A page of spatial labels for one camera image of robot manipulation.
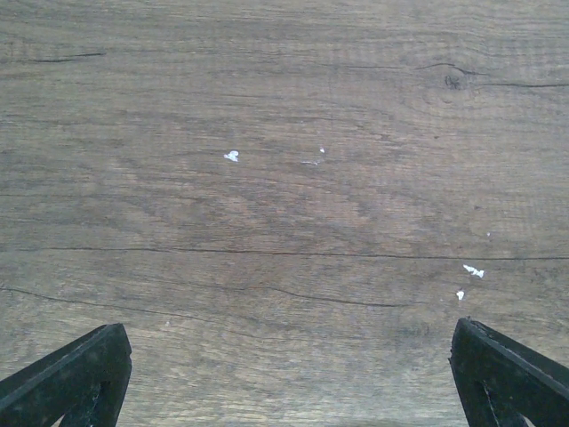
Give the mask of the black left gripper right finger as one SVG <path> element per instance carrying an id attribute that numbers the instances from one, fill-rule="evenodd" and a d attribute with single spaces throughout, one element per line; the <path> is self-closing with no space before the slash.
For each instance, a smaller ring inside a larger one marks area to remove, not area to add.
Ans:
<path id="1" fill-rule="evenodd" d="M 566 426 L 568 368 L 471 318 L 449 358 L 470 426 Z"/>

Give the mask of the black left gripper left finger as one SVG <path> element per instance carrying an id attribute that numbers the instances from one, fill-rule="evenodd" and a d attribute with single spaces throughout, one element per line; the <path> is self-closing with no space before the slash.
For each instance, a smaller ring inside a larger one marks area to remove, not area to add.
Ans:
<path id="1" fill-rule="evenodd" d="M 122 324 L 93 329 L 1 381 L 1 424 L 115 426 L 131 354 Z"/>

